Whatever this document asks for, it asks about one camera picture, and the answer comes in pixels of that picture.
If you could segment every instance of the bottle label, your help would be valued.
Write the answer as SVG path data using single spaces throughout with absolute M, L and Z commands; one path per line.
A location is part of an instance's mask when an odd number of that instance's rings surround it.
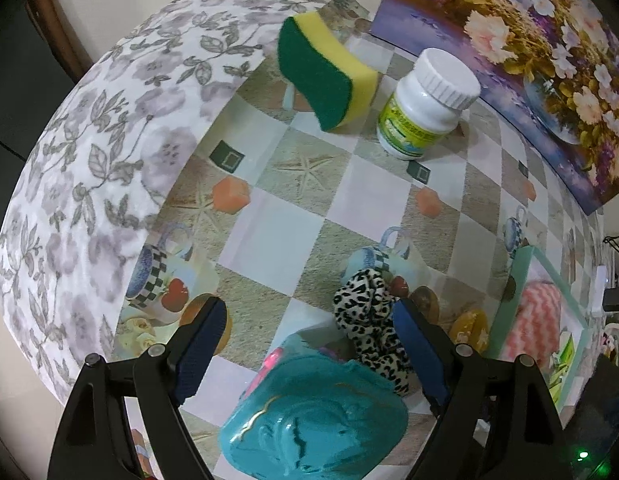
M 432 134 L 409 120 L 398 106 L 395 94 L 391 94 L 379 116 L 379 129 L 392 147 L 410 156 L 422 156 L 425 148 L 443 137 Z

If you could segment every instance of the mint green frame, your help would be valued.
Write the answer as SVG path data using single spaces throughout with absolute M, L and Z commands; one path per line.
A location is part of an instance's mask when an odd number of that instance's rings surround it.
M 583 317 L 583 314 L 581 314 L 577 301 L 572 296 L 569 286 L 556 272 L 547 259 L 547 256 L 545 256 L 543 251 L 541 251 L 538 247 L 520 247 L 514 254 L 510 276 L 512 276 L 516 282 L 516 290 L 511 300 L 502 300 L 500 306 L 498 307 L 496 317 L 494 317 L 494 322 L 492 323 L 490 330 L 489 346 L 485 351 L 485 357 L 498 359 L 498 356 L 500 355 L 501 348 L 507 339 L 507 335 L 512 329 L 513 321 L 516 316 L 516 309 L 518 309 L 521 295 L 523 294 L 523 288 L 525 288 L 525 283 L 527 282 L 529 266 L 531 265 L 533 258 L 536 258 L 544 269 L 547 270 L 550 278 L 565 298 L 567 306 L 571 309 L 574 317 L 576 317 L 577 322 L 579 322 L 583 327 L 583 333 L 581 334 L 580 341 L 578 342 L 578 346 L 576 348 L 576 354 L 574 355 L 574 362 L 569 367 L 569 372 L 565 378 L 565 384 L 556 404 L 557 411 L 560 413 L 565 405 L 565 400 L 567 399 L 569 391 L 572 387 L 572 383 L 574 382 L 574 376 L 576 375 L 578 365 L 583 358 L 587 341 L 590 339 L 590 330 L 587 321 Z

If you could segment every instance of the white bottle cap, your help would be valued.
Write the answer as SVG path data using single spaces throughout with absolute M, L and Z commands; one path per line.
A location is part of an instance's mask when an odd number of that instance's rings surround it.
M 421 53 L 414 75 L 423 90 L 454 110 L 464 110 L 480 96 L 480 83 L 469 67 L 439 48 Z

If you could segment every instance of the black and white spotted cloth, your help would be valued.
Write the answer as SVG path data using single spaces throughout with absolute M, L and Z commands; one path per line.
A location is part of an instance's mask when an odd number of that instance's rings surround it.
M 380 272 L 360 270 L 334 295 L 336 322 L 354 343 L 359 362 L 394 383 L 398 395 L 409 392 L 409 358 L 394 330 L 393 297 Z

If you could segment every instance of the white plastic bottle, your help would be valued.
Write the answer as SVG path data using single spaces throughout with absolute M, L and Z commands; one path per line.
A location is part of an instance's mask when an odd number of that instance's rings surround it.
M 379 116 L 381 146 L 403 160 L 419 158 L 459 124 L 462 110 L 479 95 L 478 79 L 460 59 L 425 49 Z

